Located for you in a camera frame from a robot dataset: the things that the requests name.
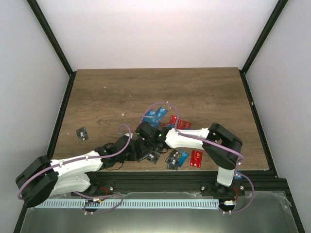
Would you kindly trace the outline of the black leather card holder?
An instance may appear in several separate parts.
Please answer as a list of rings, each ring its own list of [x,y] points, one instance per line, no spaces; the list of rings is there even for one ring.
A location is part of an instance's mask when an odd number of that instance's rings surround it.
[[[150,151],[151,148],[147,142],[138,139],[135,141],[135,156],[137,162],[146,159],[149,156]]]

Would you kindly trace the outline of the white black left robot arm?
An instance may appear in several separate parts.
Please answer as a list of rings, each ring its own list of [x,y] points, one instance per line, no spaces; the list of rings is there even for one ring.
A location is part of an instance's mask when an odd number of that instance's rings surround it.
[[[126,133],[115,143],[68,159],[36,158],[17,178],[18,199],[26,207],[35,207],[46,199],[69,192],[85,192],[94,196],[99,183],[88,176],[89,172],[111,168],[116,163],[134,160],[135,147],[132,133]]]

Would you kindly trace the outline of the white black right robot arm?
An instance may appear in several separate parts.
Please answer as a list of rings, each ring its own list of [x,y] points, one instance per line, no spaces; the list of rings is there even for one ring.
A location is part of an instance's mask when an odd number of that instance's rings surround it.
[[[204,150],[218,166],[216,191],[223,196],[233,190],[236,166],[243,160],[243,142],[220,124],[199,130],[178,130],[164,127],[161,130],[147,122],[141,122],[136,133],[153,149],[190,148]]]

